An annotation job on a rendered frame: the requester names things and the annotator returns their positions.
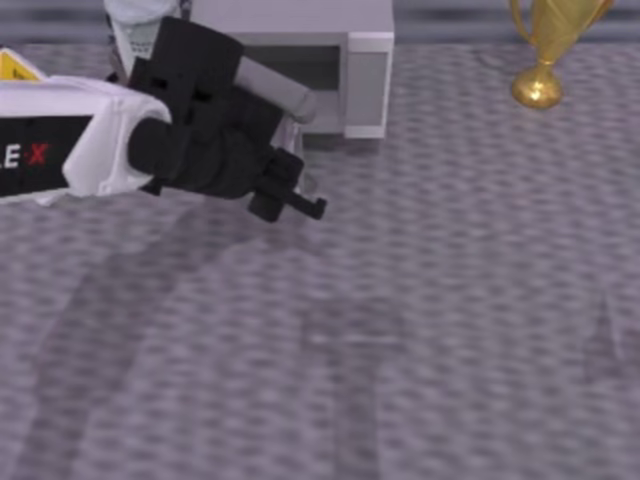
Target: yellow triangle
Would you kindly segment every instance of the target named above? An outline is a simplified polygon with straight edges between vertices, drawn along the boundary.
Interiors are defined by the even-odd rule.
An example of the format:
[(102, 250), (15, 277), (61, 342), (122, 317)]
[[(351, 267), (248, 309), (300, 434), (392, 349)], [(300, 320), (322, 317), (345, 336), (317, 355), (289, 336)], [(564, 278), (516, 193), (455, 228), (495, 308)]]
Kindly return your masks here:
[(29, 61), (8, 48), (0, 49), (0, 80), (44, 80), (46, 76)]

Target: trophy stem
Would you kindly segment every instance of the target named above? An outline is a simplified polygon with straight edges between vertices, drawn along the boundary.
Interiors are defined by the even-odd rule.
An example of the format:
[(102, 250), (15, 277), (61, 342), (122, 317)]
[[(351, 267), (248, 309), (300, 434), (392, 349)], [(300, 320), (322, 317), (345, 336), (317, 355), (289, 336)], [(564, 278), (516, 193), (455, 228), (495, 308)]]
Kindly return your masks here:
[(535, 67), (516, 77), (511, 93), (525, 107), (540, 110), (557, 105), (563, 96), (560, 80), (553, 73), (553, 63), (540, 60)]

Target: trophy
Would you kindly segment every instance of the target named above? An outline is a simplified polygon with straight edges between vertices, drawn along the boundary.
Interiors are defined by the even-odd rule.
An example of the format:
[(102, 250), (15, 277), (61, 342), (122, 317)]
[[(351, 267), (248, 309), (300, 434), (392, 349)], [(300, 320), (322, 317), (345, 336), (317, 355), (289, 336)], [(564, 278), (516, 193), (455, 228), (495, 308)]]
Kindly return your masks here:
[(580, 35), (602, 17), (613, 0), (533, 0), (529, 33), (522, 21), (520, 1), (511, 1), (511, 14), (518, 33), (536, 48), (538, 63), (520, 73), (511, 93), (521, 104), (551, 108), (563, 96), (553, 65), (578, 41)]

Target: table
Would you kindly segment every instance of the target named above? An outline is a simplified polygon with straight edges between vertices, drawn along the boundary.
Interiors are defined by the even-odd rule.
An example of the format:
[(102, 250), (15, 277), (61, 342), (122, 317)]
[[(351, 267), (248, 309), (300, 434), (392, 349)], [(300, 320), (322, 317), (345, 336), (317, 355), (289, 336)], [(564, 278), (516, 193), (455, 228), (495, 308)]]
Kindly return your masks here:
[(307, 132), (384, 137), (392, 0), (195, 0), (191, 18), (237, 38), (255, 60), (313, 88), (320, 109)]
[(394, 55), (385, 142), (305, 140), (323, 222), (172, 191), (0, 209), (0, 478), (337, 480), (359, 397), (310, 346), (340, 334), (377, 405), (338, 410), (343, 452), (377, 432), (354, 478), (637, 478), (611, 347), (640, 319), (640, 50), (576, 47), (547, 113), (509, 97), (528, 49)]

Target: gray box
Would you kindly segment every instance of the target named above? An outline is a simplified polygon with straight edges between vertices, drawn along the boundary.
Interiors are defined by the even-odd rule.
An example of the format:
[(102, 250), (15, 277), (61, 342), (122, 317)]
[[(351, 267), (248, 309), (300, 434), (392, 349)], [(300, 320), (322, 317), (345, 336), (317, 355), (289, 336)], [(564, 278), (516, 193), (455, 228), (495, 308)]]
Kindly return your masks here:
[(318, 115), (305, 133), (384, 138), (395, 40), (392, 0), (195, 0), (192, 20), (307, 85)]

